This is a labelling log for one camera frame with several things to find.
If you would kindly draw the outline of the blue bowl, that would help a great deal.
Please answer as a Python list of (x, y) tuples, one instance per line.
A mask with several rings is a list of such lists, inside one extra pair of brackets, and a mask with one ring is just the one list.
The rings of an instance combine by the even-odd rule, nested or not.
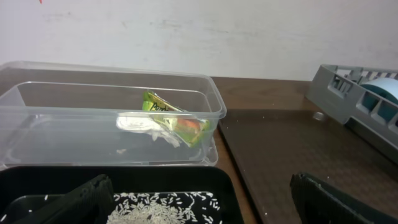
[[(363, 88), (379, 95), (382, 98), (385, 98), (394, 104), (397, 104), (397, 80), (393, 78), (377, 78), (366, 82), (361, 85)], [(378, 100), (366, 93), (362, 105), (369, 111), (372, 111), (376, 105), (378, 104)], [(397, 113), (397, 109), (393, 108), (391, 105), (383, 103), (379, 111), (377, 112), (378, 116), (383, 118), (386, 123), (388, 123)]]

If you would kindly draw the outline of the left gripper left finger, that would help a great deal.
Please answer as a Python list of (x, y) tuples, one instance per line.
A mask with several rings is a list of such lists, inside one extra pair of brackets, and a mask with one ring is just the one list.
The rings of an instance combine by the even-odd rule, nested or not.
[(101, 174), (15, 224), (106, 223), (115, 207), (113, 197), (111, 179)]

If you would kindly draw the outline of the green yellow snack wrapper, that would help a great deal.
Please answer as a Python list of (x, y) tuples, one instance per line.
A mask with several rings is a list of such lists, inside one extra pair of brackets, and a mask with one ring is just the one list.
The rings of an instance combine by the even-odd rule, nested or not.
[[(184, 110), (171, 105), (168, 101), (150, 90), (144, 92), (142, 109), (144, 111), (155, 112), (184, 112)], [(211, 123), (207, 119), (167, 118), (162, 114), (155, 114), (154, 121), (168, 132), (174, 134), (189, 147), (193, 147), (201, 141), (205, 135), (205, 131), (211, 128)]]

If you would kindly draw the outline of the pile of rice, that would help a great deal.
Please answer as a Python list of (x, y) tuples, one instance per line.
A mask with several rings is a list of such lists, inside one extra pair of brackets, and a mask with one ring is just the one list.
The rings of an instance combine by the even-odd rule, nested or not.
[(107, 224), (223, 224), (220, 201), (211, 192), (120, 193)]

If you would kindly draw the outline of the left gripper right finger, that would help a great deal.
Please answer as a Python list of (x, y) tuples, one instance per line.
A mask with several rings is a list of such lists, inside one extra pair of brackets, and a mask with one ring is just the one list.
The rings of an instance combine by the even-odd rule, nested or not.
[(397, 224), (396, 218), (306, 172), (291, 177), (290, 191), (296, 211), (305, 224)]

